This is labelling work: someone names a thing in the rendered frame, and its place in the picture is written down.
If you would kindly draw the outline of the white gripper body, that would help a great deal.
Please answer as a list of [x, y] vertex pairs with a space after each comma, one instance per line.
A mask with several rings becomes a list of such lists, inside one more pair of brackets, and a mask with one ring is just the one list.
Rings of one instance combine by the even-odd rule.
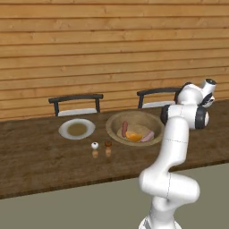
[[201, 105], [204, 106], [205, 108], [208, 108], [213, 104], [214, 101], [215, 101], [214, 96], [211, 93], [209, 93], [203, 98]]

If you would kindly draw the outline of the pink sausage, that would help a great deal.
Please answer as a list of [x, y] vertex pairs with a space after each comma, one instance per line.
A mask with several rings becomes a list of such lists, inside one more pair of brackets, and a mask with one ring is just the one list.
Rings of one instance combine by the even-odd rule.
[[149, 133], [146, 136], [144, 136], [140, 141], [146, 142], [146, 141], [149, 141], [151, 139], [154, 139], [154, 135], [155, 135], [155, 133], [153, 131], [149, 131]]

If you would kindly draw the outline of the orange bun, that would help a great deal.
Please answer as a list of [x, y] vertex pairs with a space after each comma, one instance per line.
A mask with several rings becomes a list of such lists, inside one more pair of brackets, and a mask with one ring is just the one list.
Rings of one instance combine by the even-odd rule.
[[140, 141], [142, 139], [142, 135], [134, 131], [127, 131], [125, 133], [125, 137], [127, 140], [134, 141], [134, 142]]

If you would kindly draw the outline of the wooden bowl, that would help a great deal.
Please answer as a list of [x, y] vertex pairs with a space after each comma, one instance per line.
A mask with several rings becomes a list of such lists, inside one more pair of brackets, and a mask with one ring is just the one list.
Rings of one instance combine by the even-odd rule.
[[[127, 131], [136, 132], [142, 137], [153, 131], [154, 136], [145, 142], [128, 140], [122, 135], [124, 122], [128, 123]], [[162, 140], [164, 125], [157, 116], [151, 113], [131, 110], [112, 115], [106, 122], [106, 131], [113, 140], [119, 143], [133, 147], [146, 147], [155, 145]]]

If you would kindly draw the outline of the white plate with tan centre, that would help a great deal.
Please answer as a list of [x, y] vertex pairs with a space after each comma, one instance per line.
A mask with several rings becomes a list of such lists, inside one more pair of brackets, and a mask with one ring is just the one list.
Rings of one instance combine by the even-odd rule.
[[59, 128], [59, 134], [68, 140], [83, 140], [90, 136], [96, 125], [87, 119], [71, 119], [63, 123]]

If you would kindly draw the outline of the black chair with white seat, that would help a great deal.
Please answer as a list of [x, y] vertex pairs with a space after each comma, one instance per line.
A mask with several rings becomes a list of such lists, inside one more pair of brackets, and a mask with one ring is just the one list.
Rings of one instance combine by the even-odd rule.
[[145, 95], [149, 94], [157, 94], [157, 93], [167, 93], [167, 92], [177, 92], [180, 88], [157, 88], [157, 89], [144, 89], [137, 92], [137, 96], [139, 97], [138, 108], [142, 108], [143, 99]]
[[[78, 95], [69, 95], [69, 96], [62, 96], [57, 98], [50, 98], [48, 102], [54, 105], [56, 116], [86, 115], [86, 114], [95, 114], [100, 112], [100, 99], [102, 99], [103, 97], [104, 97], [103, 94], [78, 94]], [[60, 102], [80, 100], [80, 99], [94, 99], [95, 107], [72, 109], [72, 110], [65, 110], [65, 111], [59, 110]]]

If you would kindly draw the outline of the brown-topped wooden pepper shaker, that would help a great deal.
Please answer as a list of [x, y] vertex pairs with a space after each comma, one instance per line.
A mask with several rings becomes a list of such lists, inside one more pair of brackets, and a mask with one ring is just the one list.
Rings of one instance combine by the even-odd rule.
[[111, 157], [111, 147], [112, 147], [112, 141], [106, 140], [105, 141], [105, 147], [106, 147], [106, 156]]

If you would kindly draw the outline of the white-topped wooden salt shaker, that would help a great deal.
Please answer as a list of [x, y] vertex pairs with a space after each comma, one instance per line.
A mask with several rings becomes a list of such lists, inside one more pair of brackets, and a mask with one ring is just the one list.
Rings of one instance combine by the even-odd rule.
[[97, 142], [92, 142], [91, 143], [91, 148], [92, 148], [92, 156], [93, 158], [98, 158], [98, 143]]

